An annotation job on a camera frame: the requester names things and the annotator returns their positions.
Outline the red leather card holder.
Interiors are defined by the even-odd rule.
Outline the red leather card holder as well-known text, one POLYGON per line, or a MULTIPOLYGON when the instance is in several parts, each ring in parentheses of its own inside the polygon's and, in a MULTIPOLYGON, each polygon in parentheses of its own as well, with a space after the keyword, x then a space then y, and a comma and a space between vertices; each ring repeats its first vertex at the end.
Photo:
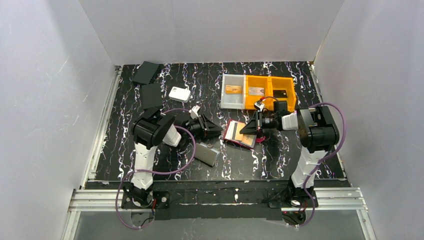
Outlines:
POLYGON ((227 122, 223 134, 223 140, 248 149, 253 149, 255 144, 260 144, 265 141, 266 138, 264 136, 258 137, 254 134, 240 133, 242 128, 245 126, 246 124, 243 122, 230 119, 227 122))

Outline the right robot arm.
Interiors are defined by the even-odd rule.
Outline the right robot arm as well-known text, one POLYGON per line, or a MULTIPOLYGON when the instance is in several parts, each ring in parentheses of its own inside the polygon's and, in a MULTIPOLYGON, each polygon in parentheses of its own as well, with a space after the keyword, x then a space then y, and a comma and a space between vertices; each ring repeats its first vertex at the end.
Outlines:
POLYGON ((262 202, 271 208, 285 205, 306 209, 317 207, 314 199, 314 178, 323 158, 329 156, 332 148, 339 142, 340 133, 328 104, 319 103, 309 108, 287 111, 285 101, 274 102, 274 113, 260 116, 256 129, 276 129, 278 131, 297 131, 301 143, 301 154, 296 169, 287 186, 262 202))

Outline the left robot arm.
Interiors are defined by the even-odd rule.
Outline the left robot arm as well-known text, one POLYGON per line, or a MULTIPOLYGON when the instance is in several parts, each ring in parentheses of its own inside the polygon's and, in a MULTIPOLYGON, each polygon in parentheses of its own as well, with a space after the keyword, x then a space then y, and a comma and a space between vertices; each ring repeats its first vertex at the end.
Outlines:
POLYGON ((148 108, 141 117, 134 122, 132 135, 135 146, 134 170, 128 173, 131 176, 131 185, 140 191, 148 191, 153 184, 154 175, 173 175, 184 171, 196 155, 201 153, 200 144, 196 142, 196 137, 201 139, 210 139, 222 135, 224 129, 213 123, 204 114, 198 114, 198 106, 191 110, 181 109, 183 112, 179 116, 183 120, 177 120, 176 116, 170 115, 173 109, 161 112, 156 107, 148 108), (184 147, 187 140, 178 132, 181 130, 186 133, 188 140, 193 145, 193 152, 188 162, 182 167, 168 172, 154 171, 154 159, 157 147, 164 143, 170 147, 184 147))

